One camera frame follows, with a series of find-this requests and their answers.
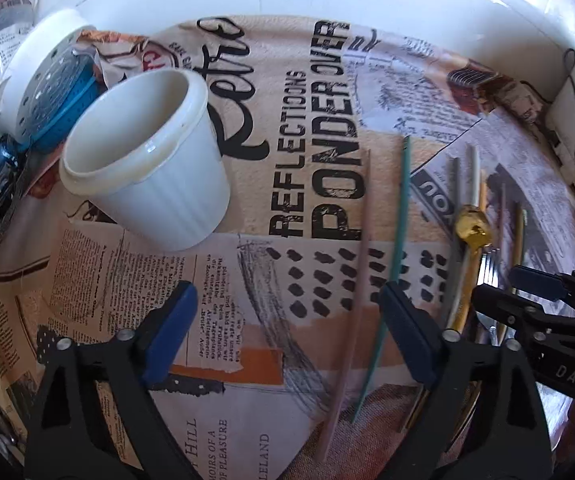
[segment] orange stripe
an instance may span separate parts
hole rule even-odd
[[[224,372],[209,368],[171,365],[170,372],[197,379],[212,379],[224,383],[283,384],[283,352],[273,348],[243,348],[240,351],[241,370]]]

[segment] blue clamp pad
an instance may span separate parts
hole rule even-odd
[[[430,389],[441,372],[443,342],[439,326],[425,310],[411,304],[398,283],[385,284],[378,304],[411,376]]]
[[[136,351],[146,387],[167,377],[198,309],[196,287],[179,282],[162,307],[152,310],[136,330]]]

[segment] metal screw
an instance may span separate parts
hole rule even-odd
[[[56,348],[59,350],[67,350],[70,346],[72,346],[72,340],[68,337],[63,337],[56,343]]]
[[[508,339],[505,342],[505,346],[514,352],[518,352],[521,349],[521,343],[516,339]]]
[[[116,339],[119,341],[129,341],[131,338],[134,337],[134,330],[131,328],[122,328],[116,334]]]
[[[448,328],[447,330],[443,330],[443,339],[445,339],[445,341],[449,341],[450,343],[456,343],[461,339],[461,335],[456,332],[456,330]]]

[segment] green stick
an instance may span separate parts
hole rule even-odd
[[[394,240],[394,254],[392,255],[392,265],[390,267],[390,279],[391,282],[398,282],[399,273],[401,272],[401,262],[403,260],[403,246],[405,245],[405,235],[407,233],[407,216],[408,216],[408,205],[410,203],[410,166],[411,166],[411,139],[407,136],[403,139],[403,157],[401,164],[401,197],[399,199],[399,213],[398,220],[396,222],[396,237]],[[381,359],[381,353],[383,351],[383,341],[385,340],[385,333],[387,332],[387,327],[385,322],[381,318],[378,324],[378,329],[376,331],[376,339],[374,344],[374,350],[372,351],[372,357],[369,362],[369,367],[367,369],[367,377],[363,382],[361,388],[361,394],[359,397],[359,402],[354,410],[354,415],[352,417],[352,423],[357,420],[363,403],[365,402],[365,397],[367,396],[367,390],[369,389],[369,384],[372,381],[372,376],[378,366],[378,362]]]

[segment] gold object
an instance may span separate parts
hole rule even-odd
[[[478,206],[481,208],[481,211],[483,211],[483,214],[485,214],[485,210],[487,209],[487,191],[488,191],[487,174],[483,170],[481,170],[481,185],[479,187]]]
[[[527,223],[527,212],[521,203],[517,203],[516,210],[516,235],[514,238],[514,251],[512,254],[512,266],[523,264],[523,240],[525,239],[525,224]]]
[[[455,230],[473,250],[491,244],[491,226],[479,207],[464,205],[456,219]]]
[[[419,388],[416,398],[414,399],[414,404],[412,404],[410,413],[408,413],[407,419],[403,421],[401,426],[401,431],[408,431],[414,426],[416,420],[419,418],[421,410],[425,406],[425,402],[429,397],[429,390],[426,390],[422,386]]]
[[[468,245],[465,253],[467,257],[467,273],[463,283],[463,291],[458,303],[458,310],[454,322],[450,326],[457,332],[462,332],[470,312],[470,299],[472,290],[478,278],[481,248],[491,244],[491,227],[485,213],[473,205],[465,205],[456,219],[455,231],[461,240]]]

